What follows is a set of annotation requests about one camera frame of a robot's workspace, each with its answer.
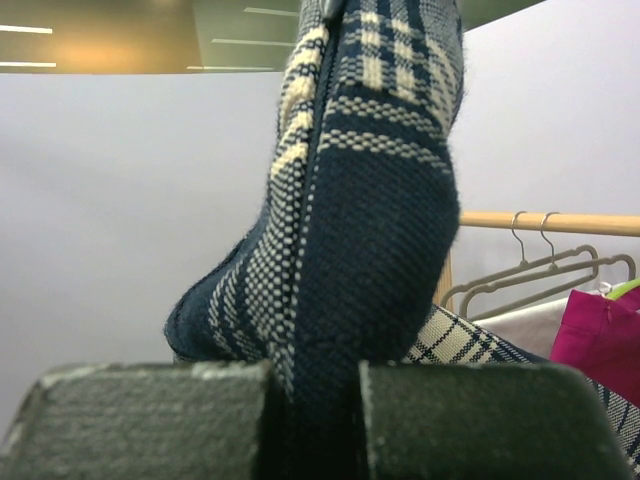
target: plaid fabric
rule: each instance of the plaid fabric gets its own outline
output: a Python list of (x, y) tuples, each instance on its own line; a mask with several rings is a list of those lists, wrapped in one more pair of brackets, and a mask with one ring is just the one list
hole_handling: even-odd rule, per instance
[[(547, 362), (436, 305), (403, 361), (420, 364)], [(599, 383), (587, 380), (598, 392), (628, 463), (640, 478), (640, 409)]]
[(165, 327), (179, 358), (272, 360), (293, 478), (350, 476), (357, 363), (411, 346), (459, 215), (454, 0), (346, 0), (330, 24), (321, 3), (302, 4), (262, 213)]

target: pink fabric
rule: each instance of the pink fabric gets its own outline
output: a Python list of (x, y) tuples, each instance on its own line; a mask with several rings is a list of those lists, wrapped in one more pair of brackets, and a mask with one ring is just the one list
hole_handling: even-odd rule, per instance
[(640, 289), (618, 300), (574, 290), (550, 359), (640, 407)]

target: ceiling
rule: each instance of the ceiling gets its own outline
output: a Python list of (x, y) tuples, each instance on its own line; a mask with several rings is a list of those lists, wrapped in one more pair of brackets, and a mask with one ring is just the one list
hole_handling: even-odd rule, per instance
[[(471, 29), (542, 0), (464, 0)], [(280, 71), (300, 0), (3, 0), (0, 73)]]

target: ceiling light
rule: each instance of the ceiling light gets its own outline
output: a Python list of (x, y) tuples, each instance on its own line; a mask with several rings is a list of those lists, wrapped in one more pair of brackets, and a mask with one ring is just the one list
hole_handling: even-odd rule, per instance
[(43, 27), (19, 27), (17, 25), (0, 25), (0, 32), (18, 33), (53, 33), (53, 28)]
[(55, 68), (55, 66), (55, 63), (49, 62), (0, 62), (0, 67)]
[(219, 71), (241, 70), (245, 72), (269, 72), (273, 70), (273, 67), (215, 67), (210, 65), (204, 65), (204, 66), (187, 67), (187, 70), (219, 70)]
[(278, 15), (280, 17), (298, 17), (298, 12), (289, 12), (286, 10), (272, 10), (271, 8), (254, 8), (247, 7), (245, 13), (262, 13), (263, 15)]
[(265, 45), (267, 47), (295, 47), (295, 43), (268, 42), (263, 40), (231, 40), (226, 38), (214, 38), (211, 43), (231, 43), (234, 45)]

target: wooden rod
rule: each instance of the wooden rod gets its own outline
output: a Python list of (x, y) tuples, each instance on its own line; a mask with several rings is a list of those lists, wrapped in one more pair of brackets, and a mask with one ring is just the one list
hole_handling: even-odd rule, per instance
[[(444, 262), (442, 273), (440, 274), (440, 281), (436, 288), (436, 293), (433, 295), (433, 303), (440, 305), (440, 300), (453, 287), (453, 277), (451, 272), (451, 252), (447, 256), (447, 260)], [(450, 312), (453, 312), (453, 298), (450, 298), (447, 304), (444, 306)]]
[[(465, 212), (460, 218), (460, 224), (467, 227), (510, 229), (514, 215), (515, 212)], [(514, 228), (540, 231), (540, 224), (545, 215), (545, 213), (521, 213)], [(547, 218), (544, 231), (640, 237), (640, 216), (556, 213)]]

